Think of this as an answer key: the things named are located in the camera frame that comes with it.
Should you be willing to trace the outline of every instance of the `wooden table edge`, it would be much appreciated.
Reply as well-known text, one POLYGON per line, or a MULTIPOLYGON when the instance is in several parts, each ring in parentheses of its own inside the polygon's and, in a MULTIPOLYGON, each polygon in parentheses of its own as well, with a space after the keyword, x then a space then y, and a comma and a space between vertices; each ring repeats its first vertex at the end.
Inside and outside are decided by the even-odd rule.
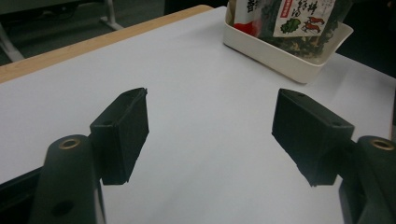
POLYGON ((143 34, 150 30, 165 26, 166 24, 170 24, 175 21, 181 21, 188 17, 206 12, 212 8, 213 7, 204 5, 191 7, 173 14, 162 16, 157 19, 142 22, 119 31, 81 41, 77 44, 55 49, 31 58, 21 60, 19 62, 0 66, 0 83, 28 75, 40 69, 52 66, 56 63, 61 63, 92 50, 102 48, 135 35, 143 34))

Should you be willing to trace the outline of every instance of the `white label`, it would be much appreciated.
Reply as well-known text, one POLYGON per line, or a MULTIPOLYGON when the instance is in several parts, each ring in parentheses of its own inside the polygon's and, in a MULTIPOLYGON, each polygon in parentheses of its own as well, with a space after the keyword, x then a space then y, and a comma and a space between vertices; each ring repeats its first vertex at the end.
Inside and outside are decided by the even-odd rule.
POLYGON ((275 37, 321 35, 335 0, 282 0, 275 37))

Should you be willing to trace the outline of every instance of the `metal leg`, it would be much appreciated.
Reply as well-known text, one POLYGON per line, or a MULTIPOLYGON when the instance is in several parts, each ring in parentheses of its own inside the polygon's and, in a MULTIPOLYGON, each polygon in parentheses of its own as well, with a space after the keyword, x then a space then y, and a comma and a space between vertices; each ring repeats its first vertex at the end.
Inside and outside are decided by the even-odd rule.
POLYGON ((0 22, 0 48, 3 49, 4 53, 8 56, 8 58, 12 62, 17 62, 24 59, 21 53, 14 47, 14 45, 12 45, 1 22, 0 22))
POLYGON ((102 17, 101 21, 104 22, 107 26, 109 26, 113 30, 121 30, 123 29, 118 23, 116 23, 116 17, 114 14, 114 6, 113 0, 105 0, 106 4, 106 17, 102 17))

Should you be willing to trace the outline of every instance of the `white tabletop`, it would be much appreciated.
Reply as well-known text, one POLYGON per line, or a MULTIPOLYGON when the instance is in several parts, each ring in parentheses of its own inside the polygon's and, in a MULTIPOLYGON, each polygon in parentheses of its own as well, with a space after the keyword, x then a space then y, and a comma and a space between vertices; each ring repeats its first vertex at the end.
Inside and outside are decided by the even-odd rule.
POLYGON ((343 223, 271 135, 279 88, 390 135, 396 81, 334 55, 301 85, 222 44, 225 7, 0 85, 0 183, 42 165, 122 92, 148 88, 150 133, 129 184, 104 187, 107 223, 343 223))

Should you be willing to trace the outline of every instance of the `white tray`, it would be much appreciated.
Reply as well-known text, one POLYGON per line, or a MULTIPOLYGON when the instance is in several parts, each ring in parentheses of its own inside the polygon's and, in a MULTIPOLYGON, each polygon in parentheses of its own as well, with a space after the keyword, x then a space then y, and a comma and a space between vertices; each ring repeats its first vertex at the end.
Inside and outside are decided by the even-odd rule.
POLYGON ((223 43, 300 83, 312 81, 329 58, 353 33, 352 28, 340 22, 333 33, 333 37, 325 44, 320 57, 301 59, 233 28, 227 23, 231 20, 231 13, 229 9, 227 10, 223 43))

